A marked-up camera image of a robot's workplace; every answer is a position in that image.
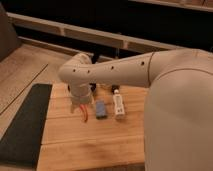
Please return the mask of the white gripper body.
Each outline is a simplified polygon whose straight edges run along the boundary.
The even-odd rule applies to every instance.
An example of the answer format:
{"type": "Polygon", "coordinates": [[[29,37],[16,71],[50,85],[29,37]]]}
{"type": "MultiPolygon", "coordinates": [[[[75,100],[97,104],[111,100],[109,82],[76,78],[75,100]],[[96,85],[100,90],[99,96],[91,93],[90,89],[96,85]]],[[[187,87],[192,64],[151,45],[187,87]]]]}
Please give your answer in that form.
{"type": "Polygon", "coordinates": [[[71,99],[71,112],[74,112],[81,104],[90,104],[92,102],[92,91],[89,84],[70,84],[69,94],[71,99]]]}

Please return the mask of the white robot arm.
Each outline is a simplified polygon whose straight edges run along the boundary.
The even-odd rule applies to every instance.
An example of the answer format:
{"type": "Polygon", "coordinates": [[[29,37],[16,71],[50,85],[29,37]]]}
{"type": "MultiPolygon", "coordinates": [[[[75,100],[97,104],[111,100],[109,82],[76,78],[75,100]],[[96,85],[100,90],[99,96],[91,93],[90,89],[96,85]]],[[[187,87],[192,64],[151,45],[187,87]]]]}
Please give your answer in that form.
{"type": "Polygon", "coordinates": [[[96,64],[79,53],[59,77],[76,102],[91,83],[147,87],[145,170],[213,171],[213,53],[176,49],[96,64]]]}

